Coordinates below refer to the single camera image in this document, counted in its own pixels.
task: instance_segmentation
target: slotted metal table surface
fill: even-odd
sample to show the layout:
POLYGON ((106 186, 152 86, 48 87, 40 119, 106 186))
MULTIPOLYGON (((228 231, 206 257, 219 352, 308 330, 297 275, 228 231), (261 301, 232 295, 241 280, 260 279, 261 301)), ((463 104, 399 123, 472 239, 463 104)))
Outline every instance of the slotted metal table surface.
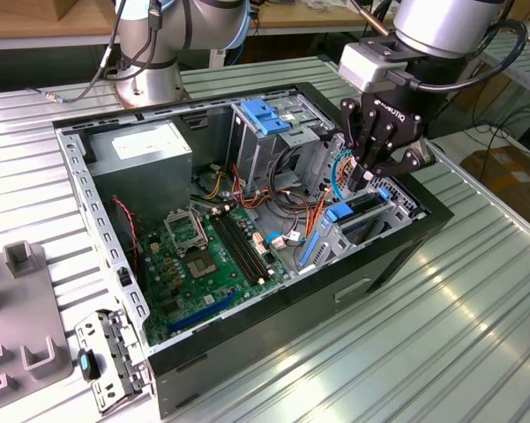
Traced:
MULTIPOLYGON (((490 66, 496 66, 510 54, 516 40, 517 36, 513 33, 500 33, 479 58, 490 66)), ((530 42, 503 74, 530 91, 530 42)))
MULTIPOLYGON (((355 94, 316 58, 183 78, 195 98, 295 81, 335 104, 355 94)), ((20 239, 45 248, 73 359, 75 323, 114 302, 50 122, 118 108, 103 84, 74 105, 0 93, 0 249, 20 239)), ((530 421, 530 229, 441 159, 415 176, 455 217, 392 282, 169 421, 530 421)), ((104 420, 155 421, 153 413, 145 394, 104 420)), ((100 419, 77 368, 0 410, 0 422, 75 419, 100 419)))

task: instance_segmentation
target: blue plastic latch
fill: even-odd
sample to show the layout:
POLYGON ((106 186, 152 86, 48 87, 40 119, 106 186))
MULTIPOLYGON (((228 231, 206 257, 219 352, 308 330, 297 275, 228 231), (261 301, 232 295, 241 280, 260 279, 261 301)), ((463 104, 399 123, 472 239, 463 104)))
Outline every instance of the blue plastic latch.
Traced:
POLYGON ((378 194, 380 194, 382 199, 385 201, 388 201, 390 198, 392 198, 392 194, 390 193, 390 191, 384 187, 378 189, 378 194))
POLYGON ((305 254, 302 257, 302 260, 300 260, 300 266, 303 267, 308 259, 310 258, 311 252, 313 251, 314 247, 317 244, 317 240, 319 239, 319 234, 317 232, 314 233, 314 236, 311 238, 310 244, 308 245, 308 249, 306 249, 305 254))
POLYGON ((88 369, 88 357, 86 357, 85 355, 80 357, 80 368, 82 368, 83 370, 88 369))
POLYGON ((261 99, 242 101, 241 109, 265 135, 292 129, 289 123, 280 119, 274 109, 261 99))
POLYGON ((327 210, 326 214, 332 222, 337 222, 338 220, 344 219, 347 216, 353 214, 353 210, 347 204, 339 203, 336 205, 332 205, 327 210))

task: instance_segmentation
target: black knob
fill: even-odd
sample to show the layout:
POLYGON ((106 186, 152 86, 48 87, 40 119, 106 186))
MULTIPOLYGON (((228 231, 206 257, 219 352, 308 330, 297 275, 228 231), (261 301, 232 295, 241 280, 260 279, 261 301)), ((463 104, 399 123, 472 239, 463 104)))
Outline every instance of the black knob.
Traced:
POLYGON ((80 349, 78 351, 78 365, 82 371, 82 377, 85 378, 85 381, 93 381, 100 377, 100 370, 98 369, 98 362, 94 357, 92 350, 85 351, 80 349))

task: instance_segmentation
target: wooden shelf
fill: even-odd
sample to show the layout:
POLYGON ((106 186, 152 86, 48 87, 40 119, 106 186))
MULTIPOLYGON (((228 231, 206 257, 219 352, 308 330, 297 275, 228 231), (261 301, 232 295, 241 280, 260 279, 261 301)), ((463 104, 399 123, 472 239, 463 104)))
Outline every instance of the wooden shelf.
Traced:
MULTIPOLYGON (((0 11, 0 39, 107 35, 115 17, 114 6, 109 0, 79 0, 57 22, 0 11)), ((261 28, 358 26, 364 23, 363 18, 347 8, 315 11, 300 0, 295 4, 263 4, 259 21, 261 28)))

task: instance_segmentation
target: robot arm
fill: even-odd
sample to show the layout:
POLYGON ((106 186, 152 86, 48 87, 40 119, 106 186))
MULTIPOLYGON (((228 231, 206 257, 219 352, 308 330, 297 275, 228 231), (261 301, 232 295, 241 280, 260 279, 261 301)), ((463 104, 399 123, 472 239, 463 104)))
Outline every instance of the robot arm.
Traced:
POLYGON ((130 106, 180 100, 177 52, 236 48, 249 25, 249 0, 127 0, 119 26, 127 65, 113 78, 118 96, 130 106), (153 22, 160 27, 155 32, 153 22))
MULTIPOLYGON (((373 177, 410 173, 433 163, 422 135, 444 96, 492 78, 526 45, 523 24, 501 19, 491 25, 503 2, 402 0, 395 33, 382 32, 345 47, 340 74, 363 91, 361 101, 343 99, 340 104, 346 147, 357 162, 350 189, 373 177), (500 27, 518 32, 513 51, 485 74, 457 82, 482 39, 493 37, 500 27), (407 149, 395 162, 391 155, 400 147, 407 149)), ((509 0, 504 17, 512 4, 509 0)))

